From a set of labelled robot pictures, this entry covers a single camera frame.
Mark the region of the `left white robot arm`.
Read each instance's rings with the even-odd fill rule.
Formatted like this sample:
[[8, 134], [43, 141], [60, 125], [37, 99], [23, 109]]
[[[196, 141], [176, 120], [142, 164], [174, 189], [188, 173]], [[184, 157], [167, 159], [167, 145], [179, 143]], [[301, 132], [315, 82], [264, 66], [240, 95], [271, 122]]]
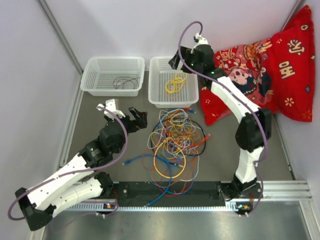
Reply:
[[114, 182], [103, 172], [125, 153], [128, 135], [148, 126], [147, 112], [134, 107], [121, 111], [97, 107], [104, 112], [105, 126], [98, 137], [87, 143], [76, 155], [45, 181], [15, 192], [19, 208], [31, 231], [37, 231], [64, 210], [92, 198], [109, 198]]

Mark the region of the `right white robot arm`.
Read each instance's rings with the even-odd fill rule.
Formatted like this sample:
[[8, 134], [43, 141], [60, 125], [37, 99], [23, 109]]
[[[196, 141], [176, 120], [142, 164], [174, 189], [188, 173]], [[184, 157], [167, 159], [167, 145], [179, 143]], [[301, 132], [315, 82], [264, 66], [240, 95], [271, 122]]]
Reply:
[[214, 51], [209, 44], [194, 48], [179, 46], [168, 62], [172, 69], [195, 74], [209, 91], [234, 114], [239, 126], [235, 140], [240, 148], [239, 163], [229, 187], [221, 193], [230, 198], [245, 198], [257, 184], [257, 167], [268, 152], [272, 113], [250, 101], [232, 82], [228, 74], [215, 66]]

